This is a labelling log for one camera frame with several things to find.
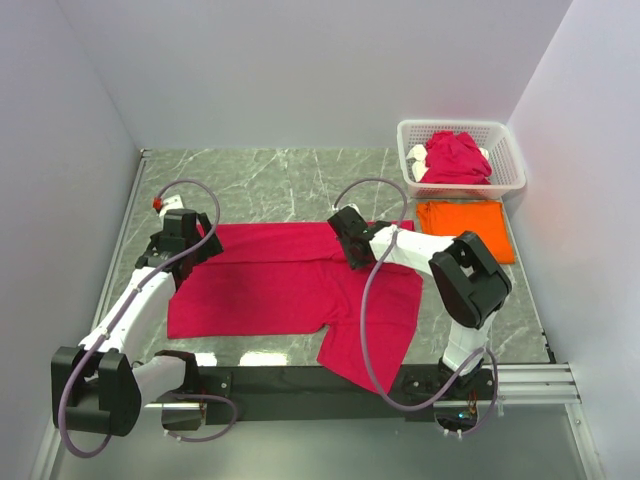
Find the pink t shirt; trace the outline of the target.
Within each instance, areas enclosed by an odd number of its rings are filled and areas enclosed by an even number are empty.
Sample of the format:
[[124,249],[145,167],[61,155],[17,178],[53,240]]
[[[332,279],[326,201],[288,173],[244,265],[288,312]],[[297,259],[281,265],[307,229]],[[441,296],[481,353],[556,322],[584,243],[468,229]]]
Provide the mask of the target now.
[[224,252],[197,265],[168,307],[171,339],[327,333],[318,362],[390,390],[413,339],[423,279],[385,264],[352,270],[326,223],[223,224]]

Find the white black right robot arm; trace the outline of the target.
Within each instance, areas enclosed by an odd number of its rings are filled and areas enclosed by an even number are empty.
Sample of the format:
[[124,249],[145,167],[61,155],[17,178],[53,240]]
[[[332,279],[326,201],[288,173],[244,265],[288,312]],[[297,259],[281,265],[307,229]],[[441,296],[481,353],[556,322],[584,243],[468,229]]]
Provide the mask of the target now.
[[439,387],[449,398],[464,397],[483,362],[492,322],[512,291],[510,279],[482,239],[470,231],[433,236],[386,221],[369,224],[353,205],[335,210],[328,224],[351,269],[393,264],[434,279],[452,319]]

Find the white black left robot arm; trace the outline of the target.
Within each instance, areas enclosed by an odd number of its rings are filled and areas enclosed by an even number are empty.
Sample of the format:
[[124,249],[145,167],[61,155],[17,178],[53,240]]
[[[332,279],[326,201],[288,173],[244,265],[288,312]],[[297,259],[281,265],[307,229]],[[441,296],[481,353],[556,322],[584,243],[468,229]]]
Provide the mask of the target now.
[[201,393],[192,353],[161,350],[137,372],[133,366],[148,325],[168,312],[170,300],[193,268],[223,247],[204,213],[171,209],[136,259],[129,284],[100,324],[76,347],[51,360],[55,426],[123,437],[144,406],[163,396],[186,402]]

